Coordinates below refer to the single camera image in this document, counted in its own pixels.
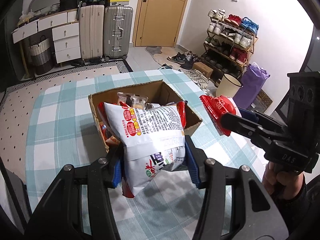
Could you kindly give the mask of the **person's right hand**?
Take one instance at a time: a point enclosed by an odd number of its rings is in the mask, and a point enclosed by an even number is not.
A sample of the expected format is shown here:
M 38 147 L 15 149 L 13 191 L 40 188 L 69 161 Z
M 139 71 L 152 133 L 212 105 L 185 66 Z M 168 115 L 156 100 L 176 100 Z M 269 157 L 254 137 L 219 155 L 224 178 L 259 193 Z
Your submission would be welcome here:
M 263 175 L 263 186 L 271 195 L 276 190 L 276 183 L 280 183 L 284 186 L 284 190 L 279 197 L 283 199 L 293 199 L 304 185 L 304 173 L 299 175 L 284 171 L 276 173 L 274 172 L 274 167 L 275 163 L 269 161 Z

